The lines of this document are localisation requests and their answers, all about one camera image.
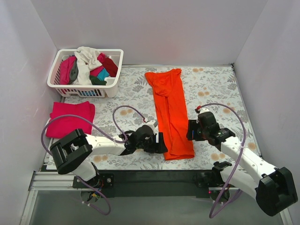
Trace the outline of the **orange t shirt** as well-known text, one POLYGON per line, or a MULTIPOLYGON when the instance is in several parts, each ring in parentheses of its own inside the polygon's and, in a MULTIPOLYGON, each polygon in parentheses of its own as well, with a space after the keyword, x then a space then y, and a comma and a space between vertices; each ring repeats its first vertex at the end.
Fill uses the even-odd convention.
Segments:
POLYGON ((152 87, 159 132, 163 133, 167 152, 165 160, 195 157, 193 142, 186 138, 188 114, 180 68, 167 72, 145 73, 152 87))

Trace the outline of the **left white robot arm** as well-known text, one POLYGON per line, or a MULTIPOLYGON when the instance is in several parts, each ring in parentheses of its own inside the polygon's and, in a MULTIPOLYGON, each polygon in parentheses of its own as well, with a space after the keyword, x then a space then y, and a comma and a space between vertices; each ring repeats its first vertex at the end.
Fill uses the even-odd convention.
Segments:
POLYGON ((163 133, 155 133, 155 127, 151 121, 136 131, 129 130, 112 139, 85 134, 82 129, 76 129, 52 144, 50 152, 58 174, 72 173, 93 188, 99 184, 100 176, 95 164, 88 160, 90 156, 125 156, 137 149, 151 154, 166 153, 168 149, 163 133))

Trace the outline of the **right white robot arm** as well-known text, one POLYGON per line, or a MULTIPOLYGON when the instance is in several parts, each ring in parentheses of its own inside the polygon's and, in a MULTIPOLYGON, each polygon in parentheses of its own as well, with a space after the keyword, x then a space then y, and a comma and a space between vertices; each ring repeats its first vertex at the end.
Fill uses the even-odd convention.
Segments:
POLYGON ((198 118, 189 120, 187 139, 207 141, 242 167, 233 172, 229 162, 214 163, 212 180, 217 186, 227 182, 256 200, 260 209, 274 216, 298 201, 293 175, 286 168, 277 168, 242 146, 238 137, 227 128, 220 128, 207 108, 197 109, 198 118))

